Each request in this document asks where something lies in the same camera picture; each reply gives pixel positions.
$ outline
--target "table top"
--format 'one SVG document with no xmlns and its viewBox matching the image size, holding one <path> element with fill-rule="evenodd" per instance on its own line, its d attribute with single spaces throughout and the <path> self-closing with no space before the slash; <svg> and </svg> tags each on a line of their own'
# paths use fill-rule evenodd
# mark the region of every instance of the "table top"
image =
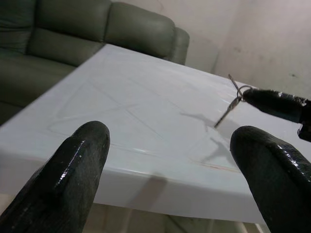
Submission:
<svg viewBox="0 0 311 233">
<path fill-rule="evenodd" d="M 228 79 L 112 45 L 0 128 L 0 193 L 16 194 L 65 138 L 99 120 L 111 146 L 95 202 L 177 216 L 262 223 L 229 151 L 232 132 L 259 127 L 310 145 L 294 124 L 240 103 Z"/>
</svg>

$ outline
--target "sofa backrest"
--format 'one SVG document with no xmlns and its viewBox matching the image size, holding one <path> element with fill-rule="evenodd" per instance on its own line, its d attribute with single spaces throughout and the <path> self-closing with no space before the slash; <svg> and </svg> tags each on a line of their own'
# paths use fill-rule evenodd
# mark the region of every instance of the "sofa backrest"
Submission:
<svg viewBox="0 0 311 233">
<path fill-rule="evenodd" d="M 104 45 L 109 0 L 38 0 L 27 53 L 79 66 Z"/>
<path fill-rule="evenodd" d="M 175 33 L 174 22 L 139 7 L 115 2 L 110 8 L 105 41 L 151 56 L 169 55 Z"/>
<path fill-rule="evenodd" d="M 0 0 L 0 48 L 77 67 L 105 43 L 184 64 L 189 35 L 122 2 Z"/>
<path fill-rule="evenodd" d="M 34 13 L 35 0 L 0 0 L 0 48 L 25 53 Z"/>
</svg>

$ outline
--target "wall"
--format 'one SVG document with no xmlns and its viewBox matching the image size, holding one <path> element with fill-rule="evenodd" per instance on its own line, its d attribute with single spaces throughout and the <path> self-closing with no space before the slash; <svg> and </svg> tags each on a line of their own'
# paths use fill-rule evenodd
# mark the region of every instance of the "wall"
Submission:
<svg viewBox="0 0 311 233">
<path fill-rule="evenodd" d="M 240 0 L 120 0 L 171 18 L 190 34 L 186 65 L 211 72 Z"/>
<path fill-rule="evenodd" d="M 215 73 L 311 98 L 310 12 L 310 0 L 241 0 Z"/>
</svg>

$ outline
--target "sofa cushion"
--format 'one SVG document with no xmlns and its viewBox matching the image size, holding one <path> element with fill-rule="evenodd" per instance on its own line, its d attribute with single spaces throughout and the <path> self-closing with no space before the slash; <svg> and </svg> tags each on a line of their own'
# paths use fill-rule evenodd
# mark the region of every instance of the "sofa cushion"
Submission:
<svg viewBox="0 0 311 233">
<path fill-rule="evenodd" d="M 151 56 L 168 56 L 175 25 L 169 18 L 122 2 L 110 7 L 105 41 Z"/>
<path fill-rule="evenodd" d="M 109 0 L 39 0 L 36 26 L 103 42 Z"/>
<path fill-rule="evenodd" d="M 102 43 L 36 28 L 27 54 L 79 66 L 93 56 Z"/>
<path fill-rule="evenodd" d="M 0 101 L 24 107 L 75 67 L 0 49 Z"/>
<path fill-rule="evenodd" d="M 35 0 L 0 0 L 0 48 L 24 53 L 34 23 Z"/>
<path fill-rule="evenodd" d="M 17 107 L 0 101 L 0 126 L 11 117 L 13 117 L 15 114 L 17 114 L 20 110 L 22 110 L 21 107 Z"/>
</svg>

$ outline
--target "floor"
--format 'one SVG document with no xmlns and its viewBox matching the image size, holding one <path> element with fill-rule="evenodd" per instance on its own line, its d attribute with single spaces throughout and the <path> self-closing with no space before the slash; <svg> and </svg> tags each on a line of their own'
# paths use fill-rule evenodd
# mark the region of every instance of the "floor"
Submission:
<svg viewBox="0 0 311 233">
<path fill-rule="evenodd" d="M 13 200 L 0 194 L 0 214 Z M 266 226 L 224 220 L 167 216 L 93 204 L 83 233 L 270 233 Z"/>
</svg>

